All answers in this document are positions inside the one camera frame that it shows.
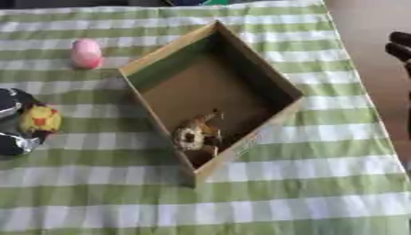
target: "toy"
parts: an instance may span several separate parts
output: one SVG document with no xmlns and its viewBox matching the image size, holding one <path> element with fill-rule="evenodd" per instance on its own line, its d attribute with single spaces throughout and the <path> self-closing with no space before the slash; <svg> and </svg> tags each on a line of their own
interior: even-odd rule
<svg viewBox="0 0 411 235">
<path fill-rule="evenodd" d="M 28 153 L 42 144 L 61 123 L 57 111 L 51 110 L 24 91 L 0 88 L 0 155 Z M 28 117 L 38 125 L 30 125 Z"/>
<path fill-rule="evenodd" d="M 93 69 L 98 67 L 103 56 L 98 43 L 93 39 L 79 39 L 72 45 L 72 63 L 84 69 Z"/>
<path fill-rule="evenodd" d="M 20 129 L 24 132 L 44 130 L 56 132 L 61 124 L 61 116 L 57 110 L 48 106 L 33 105 L 25 111 L 20 118 Z"/>
<path fill-rule="evenodd" d="M 217 146 L 222 141 L 221 130 L 208 123 L 217 117 L 222 119 L 223 113 L 215 109 L 182 124 L 174 133 L 174 145 L 182 151 L 206 151 L 213 157 L 217 156 Z"/>
</svg>

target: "table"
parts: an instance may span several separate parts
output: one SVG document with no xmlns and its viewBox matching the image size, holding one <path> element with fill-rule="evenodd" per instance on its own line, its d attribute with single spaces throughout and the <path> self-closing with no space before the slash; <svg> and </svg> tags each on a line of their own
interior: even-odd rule
<svg viewBox="0 0 411 235">
<path fill-rule="evenodd" d="M 116 67 L 218 18 L 303 108 L 193 190 Z M 408 234 L 409 182 L 322 1 L 0 12 L 1 87 L 58 108 L 59 134 L 0 162 L 3 234 Z M 97 39 L 103 68 L 68 49 Z"/>
</svg>

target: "floor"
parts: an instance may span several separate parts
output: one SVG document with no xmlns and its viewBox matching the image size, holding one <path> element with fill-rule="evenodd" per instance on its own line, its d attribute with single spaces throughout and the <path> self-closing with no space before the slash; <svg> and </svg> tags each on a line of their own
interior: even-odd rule
<svg viewBox="0 0 411 235">
<path fill-rule="evenodd" d="M 409 0 L 325 0 L 361 79 L 403 162 L 411 162 L 406 134 L 410 82 L 402 65 L 385 54 L 394 30 L 411 32 Z"/>
</svg>

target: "stripe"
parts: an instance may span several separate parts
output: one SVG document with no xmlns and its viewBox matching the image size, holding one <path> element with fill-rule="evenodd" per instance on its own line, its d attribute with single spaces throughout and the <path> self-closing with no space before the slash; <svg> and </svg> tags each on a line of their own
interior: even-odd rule
<svg viewBox="0 0 411 235">
<path fill-rule="evenodd" d="M 87 30 L 87 29 L 111 29 L 111 28 L 172 28 L 184 26 L 203 26 L 214 20 L 220 20 L 227 25 L 271 25 L 271 24 L 305 24 L 328 22 L 326 14 L 318 15 L 266 15 L 266 16 L 223 16 L 223 17 L 165 17 L 165 18 L 137 18 L 130 19 L 110 19 L 107 20 L 81 20 L 73 18 L 71 20 L 53 20 L 50 22 L 31 21 L 26 23 L 7 21 L 0 25 L 2 32 L 36 32 L 53 30 Z"/>
<path fill-rule="evenodd" d="M 347 60 L 348 55 L 344 50 L 319 50 L 319 51 L 271 51 L 267 52 L 265 58 L 268 62 L 333 62 Z M 104 57 L 101 68 L 118 68 L 133 59 L 129 57 Z M 68 59 L 54 60 L 13 60 L 0 61 L 0 67 L 3 70 L 34 70 L 34 71 L 50 71 L 50 70 L 72 70 L 73 67 Z"/>
<path fill-rule="evenodd" d="M 273 64 L 274 68 L 280 73 L 311 73 L 329 71 L 350 71 L 352 65 L 350 61 L 335 62 L 277 62 Z M 50 71 L 31 71 L 31 70 L 4 70 L 0 73 L 3 83 L 17 82 L 27 80 L 30 77 L 32 81 L 79 81 L 84 77 L 87 80 L 97 80 L 107 77 L 118 76 L 118 71 L 114 69 L 101 69 L 94 71 L 84 70 L 50 70 Z"/>
<path fill-rule="evenodd" d="M 79 19 L 111 19 L 111 18 L 127 18 L 127 17 L 142 17 L 155 16 L 159 10 L 162 12 L 162 16 L 175 16 L 177 13 L 181 16 L 208 16 L 211 10 L 221 9 L 225 7 L 215 6 L 202 6 L 198 7 L 174 7 L 169 8 L 140 8 L 140 7 L 93 7 L 93 8 L 77 8 L 77 9 L 30 9 L 30 10 L 5 10 L 0 16 L 4 21 L 50 21 L 51 19 L 62 20 L 66 18 L 79 18 Z M 297 4 L 295 6 L 290 5 L 278 5 L 278 3 L 253 3 L 252 9 L 248 9 L 247 5 L 232 5 L 229 6 L 229 12 L 233 15 L 243 14 L 243 10 L 248 10 L 249 14 L 253 15 L 269 15 L 269 14 L 312 14 L 312 13 L 324 13 L 325 7 L 323 7 L 318 1 L 308 3 L 307 5 Z"/>
<path fill-rule="evenodd" d="M 333 62 L 350 58 L 344 50 L 267 51 L 263 55 L 269 62 Z"/>
<path fill-rule="evenodd" d="M 354 71 L 324 71 L 320 73 L 284 73 L 287 79 L 293 84 L 328 85 L 332 84 L 340 90 L 340 84 L 353 85 L 359 84 L 357 74 Z M 25 90 L 33 95 L 42 95 L 47 99 L 47 95 L 61 95 L 67 92 L 80 92 L 92 90 L 124 90 L 128 89 L 126 83 L 118 77 L 105 77 L 99 80 L 82 81 L 21 81 L 0 83 L 2 88 L 18 88 Z"/>
<path fill-rule="evenodd" d="M 153 131 L 150 121 L 145 117 L 139 117 L 139 113 L 136 117 L 121 117 L 124 113 L 124 109 L 117 113 L 104 112 L 75 112 L 68 113 L 64 109 L 64 120 L 60 127 L 60 132 L 63 133 L 99 133 L 99 132 L 145 132 Z M 105 115 L 113 115 L 119 117 L 103 118 L 99 117 L 96 113 L 103 113 Z M 78 117 L 91 114 L 94 117 Z M 284 126 L 304 126 L 304 125 L 338 125 L 348 123 L 377 123 L 379 121 L 378 116 L 374 113 L 373 109 L 352 109 L 352 110 L 322 110 L 322 111 L 300 111 L 295 116 L 289 117 L 284 123 Z"/>
<path fill-rule="evenodd" d="M 106 57 L 129 57 L 137 58 L 142 54 L 146 54 L 157 50 L 161 45 L 156 46 L 137 46 L 132 45 L 128 47 L 123 47 L 121 45 L 116 45 L 115 47 L 105 47 L 103 53 Z M 341 45 L 339 41 L 334 39 L 322 39 L 322 40 L 289 40 L 282 42 L 259 42 L 250 44 L 250 46 L 256 51 L 312 51 L 312 50 L 329 50 L 329 49 L 340 49 Z M 64 49 L 53 49 L 53 50 L 40 50 L 40 49 L 29 49 L 29 50 L 1 50 L 0 60 L 37 60 L 41 59 L 68 59 L 68 49 L 70 45 L 66 45 Z"/>
<path fill-rule="evenodd" d="M 312 141 L 367 140 L 385 138 L 381 123 L 269 126 L 263 129 L 256 143 L 299 143 Z M 164 147 L 152 132 L 58 133 L 39 147 L 42 150 L 141 150 Z"/>
<path fill-rule="evenodd" d="M 271 199 L 310 198 L 318 196 L 341 196 L 341 187 L 345 195 L 368 195 L 395 193 L 404 191 L 404 185 L 390 184 L 392 180 L 406 184 L 402 173 L 386 175 L 357 175 L 339 178 L 318 178 L 301 180 L 251 181 L 244 183 L 212 183 L 201 184 L 197 190 L 203 195 L 196 196 L 192 189 L 178 190 L 176 173 L 166 176 L 164 172 L 156 172 L 162 185 L 73 185 L 73 186 L 36 186 L 2 188 L 5 193 L 0 195 L 0 209 L 13 207 L 41 207 L 41 206 L 98 206 L 98 205 L 164 205 L 183 204 L 191 206 L 195 203 L 230 202 L 230 201 L 262 201 Z M 132 175 L 143 179 L 128 178 L 129 181 L 146 180 L 150 175 Z M 255 194 L 249 196 L 246 190 Z M 33 200 L 30 194 L 39 196 Z"/>
<path fill-rule="evenodd" d="M 342 140 L 332 142 L 277 143 L 253 146 L 237 158 L 238 162 L 270 162 L 295 160 L 305 157 L 322 159 L 341 157 L 364 157 L 367 155 L 392 155 L 390 141 L 385 139 Z M 143 150 L 35 150 L 29 155 L 4 161 L 0 169 L 18 167 L 60 167 L 62 165 L 84 166 L 146 166 L 175 165 L 176 159 L 168 149 Z"/>
<path fill-rule="evenodd" d="M 409 193 L 386 193 L 378 195 L 352 195 L 311 197 L 298 199 L 273 199 L 267 201 L 246 202 L 247 207 L 236 207 L 236 215 L 252 213 L 254 207 L 266 207 L 271 213 L 255 221 L 284 221 L 294 219 L 357 218 L 373 216 L 405 216 L 409 208 L 403 207 L 408 202 Z M 170 227 L 170 225 L 217 225 L 237 221 L 237 217 L 228 213 L 220 214 L 219 208 L 232 208 L 239 202 L 198 203 L 193 205 L 101 205 L 87 207 L 18 207 L 2 209 L 6 218 L 4 231 L 25 229 L 61 229 L 61 228 L 101 228 L 105 225 L 106 215 L 111 228 Z M 196 215 L 186 219 L 187 212 Z M 32 218 L 45 218 L 42 223 L 33 223 Z"/>
<path fill-rule="evenodd" d="M 52 138 L 48 138 L 38 149 L 110 151 L 159 149 L 165 146 L 164 140 L 154 132 L 99 132 L 57 133 Z"/>
<path fill-rule="evenodd" d="M 52 99 L 40 99 L 43 102 L 52 103 Z M 139 105 L 123 105 L 118 103 L 118 99 L 113 99 L 112 104 L 82 104 L 81 100 L 70 100 L 65 102 L 67 104 L 78 105 L 59 105 L 52 103 L 52 107 L 58 109 L 64 117 L 67 118 L 144 118 L 145 112 Z M 85 102 L 93 103 L 94 100 L 85 100 Z M 352 122 L 354 119 L 349 117 L 352 115 L 359 115 L 358 120 L 366 119 L 364 112 L 361 109 L 370 108 L 370 104 L 366 100 L 365 96 L 311 96 L 303 99 L 302 113 L 297 114 L 295 123 L 304 122 L 307 117 L 313 117 L 317 111 L 322 118 L 330 117 L 335 118 L 336 121 L 346 118 L 347 122 Z M 370 113 L 367 117 L 370 117 L 370 122 L 375 120 L 375 113 Z"/>
<path fill-rule="evenodd" d="M 163 181 L 160 177 L 155 176 L 156 173 L 173 173 L 178 172 L 178 169 L 176 166 L 15 168 L 0 171 L 0 188 L 16 187 L 17 185 L 18 187 L 81 185 L 82 182 L 78 179 L 87 179 L 88 185 L 160 185 Z M 397 164 L 395 155 L 369 155 L 272 162 L 232 162 L 223 171 L 223 173 L 213 174 L 207 179 L 207 182 L 263 182 L 382 175 L 403 173 L 404 169 Z M 25 175 L 23 182 L 20 178 L 21 175 Z"/>
<path fill-rule="evenodd" d="M 321 21 L 316 23 L 271 23 L 271 16 L 264 16 L 264 21 L 259 21 L 257 24 L 244 25 L 237 21 L 226 21 L 225 26 L 231 29 L 233 32 L 247 31 L 252 33 L 261 33 L 264 31 L 273 32 L 286 32 L 286 31 L 312 31 L 312 30 L 333 30 L 330 21 Z M 117 21 L 115 28 L 100 29 L 100 28 L 89 28 L 89 29 L 75 29 L 67 30 L 67 28 L 54 28 L 51 30 L 43 30 L 44 28 L 39 28 L 39 30 L 33 33 L 30 30 L 19 31 L 13 30 L 9 32 L 2 32 L 0 34 L 0 39 L 75 39 L 75 38 L 116 38 L 118 35 L 122 37 L 136 37 L 136 36 L 161 36 L 169 34 L 182 34 L 184 32 L 189 32 L 191 30 L 202 27 L 204 24 L 197 25 L 195 23 L 190 25 L 184 25 L 181 27 L 154 27 L 150 25 L 133 25 L 127 21 Z"/>
<path fill-rule="evenodd" d="M 388 138 L 303 143 L 259 144 L 239 158 L 243 162 L 293 160 L 302 158 L 363 157 L 394 154 Z"/>
<path fill-rule="evenodd" d="M 352 109 L 370 107 L 366 95 L 309 96 L 303 99 L 303 110 Z"/>
<path fill-rule="evenodd" d="M 153 127 L 148 118 L 69 118 L 64 117 L 60 132 L 99 133 L 99 132 L 149 132 Z"/>
<path fill-rule="evenodd" d="M 312 32 L 262 32 L 248 33 L 242 32 L 239 36 L 248 43 L 258 42 L 282 42 L 289 40 L 322 40 L 322 39 L 337 39 L 338 36 L 332 30 Z M 107 47 L 131 47 L 131 46 L 155 46 L 164 45 L 173 40 L 180 38 L 181 35 L 166 35 L 166 36 L 140 36 L 140 37 L 115 37 L 115 38 L 98 38 L 95 39 L 102 49 Z M 16 40 L 0 40 L 0 50 L 13 51 L 42 49 L 42 50 L 68 50 L 73 43 L 73 39 L 16 39 Z"/>
<path fill-rule="evenodd" d="M 233 234 L 275 234 L 278 230 L 282 234 L 306 234 L 317 235 L 318 231 L 324 234 L 373 234 L 373 235 L 409 235 L 408 220 L 404 216 L 380 216 L 358 218 L 324 218 L 320 221 L 311 219 L 282 220 L 252 223 L 225 223 L 222 225 L 186 225 L 156 228 L 158 234 L 220 234 L 229 230 Z M 44 229 L 31 229 L 25 231 L 3 231 L 4 235 L 28 235 L 41 234 Z M 53 229 L 53 235 L 85 234 L 152 234 L 153 228 L 96 228 L 96 229 Z"/>
<path fill-rule="evenodd" d="M 317 73 L 284 73 L 294 84 L 354 84 L 359 82 L 355 71 L 323 71 Z"/>
<path fill-rule="evenodd" d="M 23 85 L 17 85 L 12 87 L 21 88 L 22 90 L 26 91 L 26 86 Z M 113 86 L 114 89 L 106 89 L 104 87 L 101 87 L 98 90 L 85 90 L 86 88 L 83 90 L 70 89 L 70 91 L 64 93 L 51 95 L 35 95 L 35 97 L 38 100 L 53 105 L 132 105 L 136 106 L 138 111 L 140 112 L 141 107 L 138 105 L 138 103 L 134 103 L 133 95 L 128 91 L 128 89 L 123 88 L 120 90 L 118 89 L 119 87 L 120 85 L 118 85 L 117 87 Z M 297 84 L 296 87 L 300 89 L 303 92 L 303 94 L 305 94 L 305 99 L 307 99 L 307 102 L 317 101 L 318 99 L 320 99 L 320 102 L 325 102 L 330 98 L 334 98 L 335 102 L 339 101 L 339 99 L 344 97 L 346 97 L 350 101 L 355 101 L 358 99 L 358 97 L 361 96 L 363 97 L 363 99 L 366 98 L 365 91 L 359 84 Z M 39 90 L 42 91 L 50 88 L 52 88 L 52 86 L 41 86 L 39 87 Z"/>
<path fill-rule="evenodd" d="M 340 125 L 305 125 L 299 127 L 271 126 L 259 133 L 256 142 L 298 143 L 312 141 L 367 140 L 384 138 L 381 123 L 340 124 Z"/>
</svg>

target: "ball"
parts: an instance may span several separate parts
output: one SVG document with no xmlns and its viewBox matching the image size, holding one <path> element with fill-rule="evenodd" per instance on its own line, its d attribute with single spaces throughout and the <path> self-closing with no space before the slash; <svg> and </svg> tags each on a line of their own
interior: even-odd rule
<svg viewBox="0 0 411 235">
<path fill-rule="evenodd" d="M 103 61 L 102 52 L 97 41 L 78 39 L 72 44 L 72 63 L 79 68 L 93 69 Z"/>
</svg>

